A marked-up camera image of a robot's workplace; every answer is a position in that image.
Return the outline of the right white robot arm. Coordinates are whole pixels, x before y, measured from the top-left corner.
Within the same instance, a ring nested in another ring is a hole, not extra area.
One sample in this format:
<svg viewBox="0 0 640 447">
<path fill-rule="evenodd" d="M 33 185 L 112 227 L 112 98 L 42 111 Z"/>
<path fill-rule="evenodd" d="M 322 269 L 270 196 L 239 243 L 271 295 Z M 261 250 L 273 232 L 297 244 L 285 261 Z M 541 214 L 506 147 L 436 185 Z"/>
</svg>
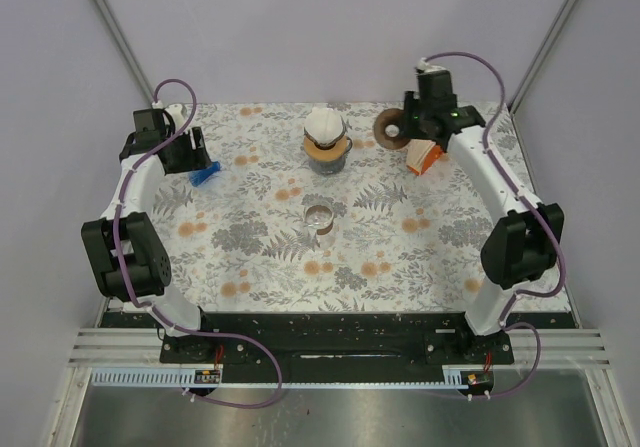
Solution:
<svg viewBox="0 0 640 447">
<path fill-rule="evenodd" d="M 440 147 L 470 178 L 493 222 L 481 249 L 485 279 L 465 313 L 470 329 L 454 340 L 457 355 L 475 363 L 490 352 L 488 335 L 505 326 L 518 296 L 527 294 L 525 283 L 559 261 L 564 214 L 543 204 L 505 165 L 490 142 L 489 123 L 475 107 L 459 105 L 447 69 L 424 63 L 416 77 L 418 89 L 406 92 L 402 110 L 390 117 L 398 133 L 388 144 L 424 140 Z"/>
</svg>

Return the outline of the clear ribbed glass dripper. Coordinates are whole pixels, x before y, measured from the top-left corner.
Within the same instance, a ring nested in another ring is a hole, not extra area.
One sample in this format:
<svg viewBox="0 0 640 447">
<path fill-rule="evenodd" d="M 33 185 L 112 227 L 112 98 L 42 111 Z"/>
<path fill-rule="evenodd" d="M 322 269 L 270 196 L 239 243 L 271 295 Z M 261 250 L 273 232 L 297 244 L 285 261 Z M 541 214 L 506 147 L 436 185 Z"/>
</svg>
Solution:
<svg viewBox="0 0 640 447">
<path fill-rule="evenodd" d="M 304 135 L 313 145 L 321 150 L 328 150 L 335 146 L 345 136 L 344 126 L 338 127 L 312 127 L 305 128 Z"/>
</svg>

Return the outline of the white paper coffee filter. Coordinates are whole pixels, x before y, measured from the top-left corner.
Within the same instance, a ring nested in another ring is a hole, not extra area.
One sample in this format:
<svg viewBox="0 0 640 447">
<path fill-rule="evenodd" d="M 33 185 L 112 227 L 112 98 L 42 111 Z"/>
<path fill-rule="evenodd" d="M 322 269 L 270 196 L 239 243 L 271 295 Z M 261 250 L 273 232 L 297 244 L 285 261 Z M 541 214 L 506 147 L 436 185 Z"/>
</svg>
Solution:
<svg viewBox="0 0 640 447">
<path fill-rule="evenodd" d="M 341 115 L 333 108 L 313 107 L 304 122 L 304 129 L 312 127 L 338 127 L 343 125 Z"/>
</svg>

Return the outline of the paper coffee filter pack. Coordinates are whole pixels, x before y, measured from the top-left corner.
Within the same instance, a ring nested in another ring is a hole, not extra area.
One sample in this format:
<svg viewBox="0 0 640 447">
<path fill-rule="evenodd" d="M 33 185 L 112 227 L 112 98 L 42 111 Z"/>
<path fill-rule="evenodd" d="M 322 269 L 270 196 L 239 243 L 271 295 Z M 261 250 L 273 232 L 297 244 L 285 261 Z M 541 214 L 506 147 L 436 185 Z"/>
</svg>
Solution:
<svg viewBox="0 0 640 447">
<path fill-rule="evenodd" d="M 413 139 L 408 144 L 406 166 L 416 175 L 422 175 L 443 154 L 443 150 L 430 140 Z"/>
</svg>

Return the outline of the glass coffee server carafe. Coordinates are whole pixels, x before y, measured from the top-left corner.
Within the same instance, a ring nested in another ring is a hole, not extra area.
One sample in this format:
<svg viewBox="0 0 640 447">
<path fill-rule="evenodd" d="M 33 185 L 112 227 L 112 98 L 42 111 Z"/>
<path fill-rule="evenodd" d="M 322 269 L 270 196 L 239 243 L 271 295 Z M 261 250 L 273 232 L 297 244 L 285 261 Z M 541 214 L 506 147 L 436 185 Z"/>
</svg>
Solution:
<svg viewBox="0 0 640 447">
<path fill-rule="evenodd" d="M 307 155 L 309 167 L 319 175 L 333 175 L 342 171 L 353 146 L 352 140 L 344 136 L 338 143 L 328 150 L 321 150 L 306 138 L 303 148 Z"/>
</svg>

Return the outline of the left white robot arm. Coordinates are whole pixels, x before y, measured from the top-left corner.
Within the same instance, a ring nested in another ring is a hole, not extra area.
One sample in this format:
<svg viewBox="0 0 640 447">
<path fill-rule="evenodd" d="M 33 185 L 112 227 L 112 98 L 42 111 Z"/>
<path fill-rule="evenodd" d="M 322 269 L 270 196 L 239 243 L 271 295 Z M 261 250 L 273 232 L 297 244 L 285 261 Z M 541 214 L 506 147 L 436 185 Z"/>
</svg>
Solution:
<svg viewBox="0 0 640 447">
<path fill-rule="evenodd" d="M 205 362 L 217 349 L 214 334 L 202 328 L 203 313 L 180 292 L 149 214 L 163 179 L 212 165 L 199 127 L 182 104 L 155 103 L 133 113 L 135 130 L 119 154 L 116 191 L 101 216 L 83 224 L 81 237 L 100 293 L 120 301 L 127 312 L 149 314 L 182 350 Z"/>
</svg>

